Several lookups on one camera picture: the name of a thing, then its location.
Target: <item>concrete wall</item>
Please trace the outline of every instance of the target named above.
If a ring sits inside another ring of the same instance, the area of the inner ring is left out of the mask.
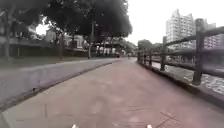
[[[119,59],[73,61],[23,68],[13,74],[0,77],[0,108],[15,101],[33,89],[42,89],[63,82],[82,72],[109,64]]]

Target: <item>building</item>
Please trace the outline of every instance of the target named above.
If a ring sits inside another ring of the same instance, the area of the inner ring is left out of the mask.
[[[182,16],[179,10],[173,12],[172,17],[166,22],[167,42],[182,39],[195,34],[195,22],[192,14]],[[195,41],[184,42],[170,46],[171,49],[194,48]]]
[[[204,28],[206,30],[211,30],[216,28],[216,24],[208,24],[207,20],[204,20]],[[205,37],[204,40],[204,48],[212,49],[212,48],[224,48],[224,34],[219,34],[216,36]]]

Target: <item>sidewalk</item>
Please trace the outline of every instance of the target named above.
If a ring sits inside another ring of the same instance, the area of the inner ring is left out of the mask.
[[[11,128],[223,128],[224,111],[135,63],[117,62],[3,112]]]

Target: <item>wooden fence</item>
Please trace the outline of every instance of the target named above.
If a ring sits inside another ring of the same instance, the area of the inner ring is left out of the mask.
[[[139,48],[138,50],[138,62],[145,66],[152,67],[152,62],[157,62],[161,64],[160,71],[165,71],[165,65],[175,66],[179,68],[184,68],[188,70],[193,70],[193,80],[192,84],[200,85],[202,74],[208,74],[216,77],[224,78],[224,72],[215,69],[204,68],[203,57],[207,55],[212,56],[224,56],[224,49],[205,49],[204,39],[205,37],[215,36],[219,34],[224,34],[224,27],[215,28],[213,30],[205,31],[203,19],[196,20],[196,35],[185,37],[180,40],[173,42],[166,42],[166,37],[163,38],[163,44],[160,47],[145,49]],[[168,49],[168,46],[181,44],[183,42],[196,40],[195,49],[183,49],[181,51],[172,51]],[[186,63],[175,63],[168,62],[166,60],[167,56],[183,56],[192,55],[195,58],[194,64]],[[160,57],[160,59],[153,59],[154,56]]]

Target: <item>tree trunk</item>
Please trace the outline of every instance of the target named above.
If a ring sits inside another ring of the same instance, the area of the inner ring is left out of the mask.
[[[92,21],[92,31],[91,31],[91,37],[90,37],[90,43],[89,43],[89,50],[88,50],[88,58],[90,59],[91,58],[91,47],[92,47],[92,44],[93,44],[93,38],[94,38],[94,26],[95,26],[95,23],[94,21]]]
[[[6,41],[5,41],[5,58],[8,62],[11,61],[10,58],[10,46],[9,46],[9,41],[10,41],[10,28],[12,26],[12,15],[15,12],[16,6],[13,5],[9,12],[6,12],[6,24],[5,24],[5,31],[6,31]]]
[[[62,60],[62,57],[63,57],[63,46],[64,46],[64,32],[62,32],[59,37],[59,59],[60,60]]]

